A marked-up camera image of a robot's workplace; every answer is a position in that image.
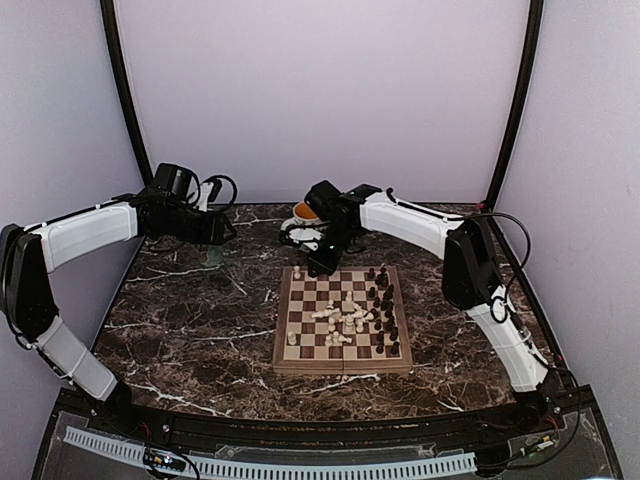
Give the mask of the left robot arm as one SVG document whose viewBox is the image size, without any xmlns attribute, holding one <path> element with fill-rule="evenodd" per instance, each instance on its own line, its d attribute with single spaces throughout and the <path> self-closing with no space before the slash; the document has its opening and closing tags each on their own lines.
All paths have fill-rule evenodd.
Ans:
<svg viewBox="0 0 640 480">
<path fill-rule="evenodd" d="M 144 236 L 172 236 L 195 245 L 222 245 L 237 231 L 224 212 L 175 200 L 116 197 L 55 220 L 1 234 L 1 309 L 23 347 L 34 349 L 62 379 L 103 404 L 101 417 L 120 436 L 141 427 L 131 389 L 67 325 L 57 304 L 57 270 L 95 251 Z"/>
</svg>

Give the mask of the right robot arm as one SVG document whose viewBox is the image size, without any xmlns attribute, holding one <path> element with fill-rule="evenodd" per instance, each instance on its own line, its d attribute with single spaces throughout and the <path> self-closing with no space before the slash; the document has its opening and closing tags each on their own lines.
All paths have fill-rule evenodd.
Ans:
<svg viewBox="0 0 640 480">
<path fill-rule="evenodd" d="M 304 201 L 327 225 L 308 256 L 311 275 L 332 274 L 352 241 L 368 232 L 423 248 L 442 260 L 444 297 L 481 328 L 503 363 L 513 392 L 542 392 L 549 368 L 513 309 L 481 215 L 437 212 L 368 184 L 342 193 L 322 181 Z"/>
</svg>

